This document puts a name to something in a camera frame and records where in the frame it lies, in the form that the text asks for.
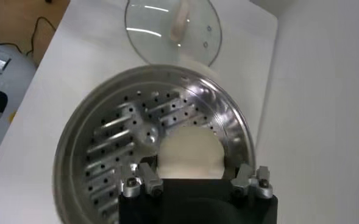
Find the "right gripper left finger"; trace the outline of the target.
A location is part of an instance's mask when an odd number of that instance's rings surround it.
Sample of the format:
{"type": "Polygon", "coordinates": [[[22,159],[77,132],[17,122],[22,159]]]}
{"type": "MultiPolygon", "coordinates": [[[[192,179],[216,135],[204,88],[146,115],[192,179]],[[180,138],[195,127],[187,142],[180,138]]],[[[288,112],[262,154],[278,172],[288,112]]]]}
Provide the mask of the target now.
{"type": "Polygon", "coordinates": [[[157,173],[157,156],[148,156],[139,163],[127,161],[119,168],[121,195],[138,197],[142,192],[150,197],[163,193],[163,180],[157,173]]]}

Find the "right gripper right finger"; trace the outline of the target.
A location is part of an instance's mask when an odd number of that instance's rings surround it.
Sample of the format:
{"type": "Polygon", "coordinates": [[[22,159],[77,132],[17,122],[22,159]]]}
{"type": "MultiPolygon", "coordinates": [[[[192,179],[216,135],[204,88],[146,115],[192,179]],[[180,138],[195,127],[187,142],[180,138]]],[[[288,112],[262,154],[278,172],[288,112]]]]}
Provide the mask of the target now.
{"type": "Polygon", "coordinates": [[[234,179],[230,182],[234,190],[247,196],[254,195],[257,198],[272,198],[273,188],[269,181],[270,171],[267,166],[260,166],[257,170],[242,164],[234,179]]]}

